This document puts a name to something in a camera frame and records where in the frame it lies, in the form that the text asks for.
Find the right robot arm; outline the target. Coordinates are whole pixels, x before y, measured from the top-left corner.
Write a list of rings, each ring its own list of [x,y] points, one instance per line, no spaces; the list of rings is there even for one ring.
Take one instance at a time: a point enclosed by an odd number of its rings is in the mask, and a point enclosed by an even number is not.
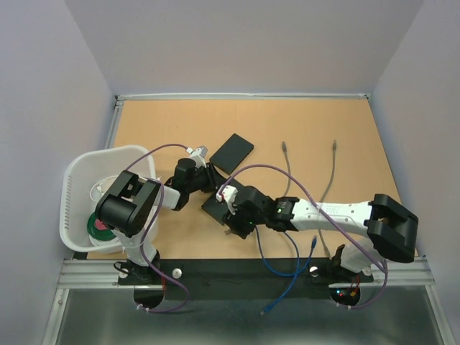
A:
[[[225,205],[224,223],[245,239],[256,226],[286,231],[338,231],[349,243],[331,262],[332,275],[348,280],[384,259],[411,263],[415,259],[418,217],[385,194],[361,203],[317,203],[296,197],[272,199],[252,186],[226,186],[216,194]]]

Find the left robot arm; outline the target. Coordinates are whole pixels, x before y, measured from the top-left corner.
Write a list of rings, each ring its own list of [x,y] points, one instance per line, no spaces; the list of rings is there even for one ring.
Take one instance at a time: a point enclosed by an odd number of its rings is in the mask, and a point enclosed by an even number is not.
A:
[[[124,248],[127,260],[116,262],[121,279],[154,282],[160,274],[160,253],[152,244],[161,208],[181,210],[196,191],[214,193],[225,181],[211,163],[191,158],[178,160],[165,184],[123,170],[97,203],[95,216]]]

